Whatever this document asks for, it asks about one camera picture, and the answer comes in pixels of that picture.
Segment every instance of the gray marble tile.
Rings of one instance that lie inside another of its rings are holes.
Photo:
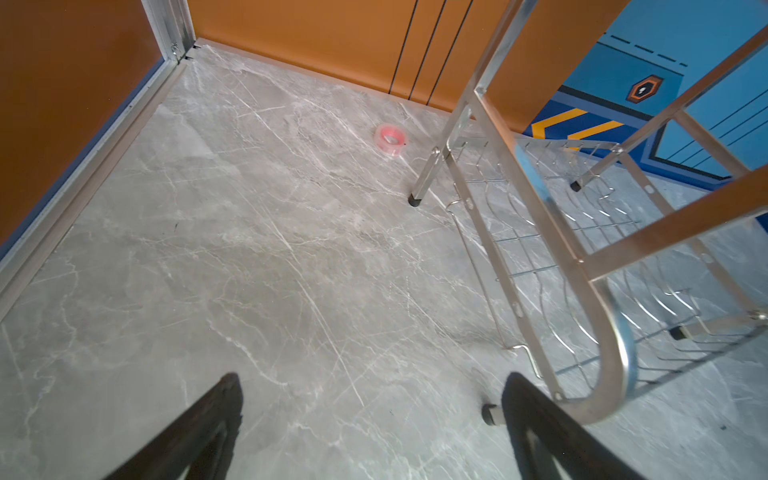
[[[499,348],[447,174],[406,202],[445,119],[197,50],[0,323],[0,477],[100,478],[235,371],[229,478],[517,478],[479,409],[529,363]],[[759,233],[748,257],[713,240],[756,296]],[[758,339],[590,429],[649,478],[760,478],[766,359]]]

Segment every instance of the black rubber foot cap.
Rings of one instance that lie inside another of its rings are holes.
[[[675,326],[673,328],[669,329],[670,336],[674,338],[675,340],[682,340],[684,338],[687,338],[685,336],[685,333],[683,333],[683,329],[681,329],[679,326]]]
[[[482,419],[485,423],[490,425],[491,427],[496,426],[496,424],[493,422],[493,416],[491,415],[491,409],[496,408],[496,405],[493,405],[491,403],[486,403],[482,406]]]

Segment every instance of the pink tape roll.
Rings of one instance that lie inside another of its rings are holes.
[[[408,144],[408,136],[395,125],[382,124],[376,128],[373,141],[381,152],[397,157]]]

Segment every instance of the hexagon emblem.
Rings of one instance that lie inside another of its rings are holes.
[[[644,80],[640,80],[638,83],[632,85],[627,100],[634,104],[639,104],[646,98],[653,97],[656,92],[659,91],[662,81],[664,81],[664,79],[657,77],[656,75],[651,75]]]

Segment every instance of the wire shelf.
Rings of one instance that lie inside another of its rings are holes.
[[[589,142],[589,148],[563,147],[564,142],[518,139],[530,158],[535,159],[542,178],[588,253],[593,253],[655,221],[660,214],[633,208],[622,195],[623,189],[639,186],[613,185],[608,176],[590,182],[578,193],[569,185],[593,163],[597,151],[616,144]],[[592,325],[560,268],[551,258],[541,232],[533,222],[508,175],[496,160],[484,138],[459,138],[452,155],[461,169],[475,205],[488,232],[502,252],[514,280],[521,308],[531,319],[546,356],[563,387],[565,401],[589,396],[598,381],[601,357]],[[643,192],[628,192],[642,197]],[[515,313],[498,293],[498,279],[484,266],[488,259],[477,258],[471,250],[485,252],[477,232],[460,200],[447,209],[452,214],[462,242],[467,247],[475,272],[486,295],[503,348],[530,350],[514,321]],[[707,266],[686,246],[665,250],[612,273],[608,285],[618,304],[621,321],[631,326],[637,355],[633,396],[686,372],[710,359],[729,352],[764,331],[764,326],[735,326],[710,332],[707,321],[722,315],[715,307],[702,308],[694,286],[686,278],[708,274]],[[678,326],[700,326],[700,335],[675,339],[670,334]],[[535,373],[541,374],[533,362]]]

